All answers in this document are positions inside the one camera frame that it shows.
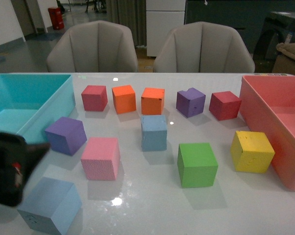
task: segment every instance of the red cube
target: red cube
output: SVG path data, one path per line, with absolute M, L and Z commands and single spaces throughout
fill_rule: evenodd
M 88 85 L 81 96 L 85 111 L 104 111 L 108 103 L 106 86 Z
M 242 100 L 232 92 L 217 92 L 211 94 L 209 111 L 217 120 L 236 118 Z

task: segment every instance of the pink cube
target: pink cube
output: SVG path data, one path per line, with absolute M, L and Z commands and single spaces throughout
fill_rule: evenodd
M 90 138 L 81 163 L 88 180 L 116 180 L 120 163 L 118 139 Z

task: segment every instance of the plastic bin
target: plastic bin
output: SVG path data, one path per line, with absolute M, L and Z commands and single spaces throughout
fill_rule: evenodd
M 44 130 L 74 107 L 70 74 L 0 74 L 0 132 L 45 142 Z
M 240 98 L 242 117 L 251 131 L 266 134 L 273 168 L 295 190 L 295 76 L 243 76 Z

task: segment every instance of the cushion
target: cushion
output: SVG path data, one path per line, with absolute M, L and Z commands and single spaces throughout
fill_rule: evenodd
M 289 43 L 289 44 L 284 44 L 284 43 L 279 43 L 276 46 L 276 49 L 283 53 L 285 56 L 295 60 L 295 43 Z

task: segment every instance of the orange cube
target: orange cube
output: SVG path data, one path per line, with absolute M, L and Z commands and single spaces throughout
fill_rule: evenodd
M 165 100 L 165 89 L 145 88 L 142 97 L 143 115 L 161 115 Z
M 136 110 L 136 93 L 131 85 L 113 87 L 113 105 L 117 114 Z

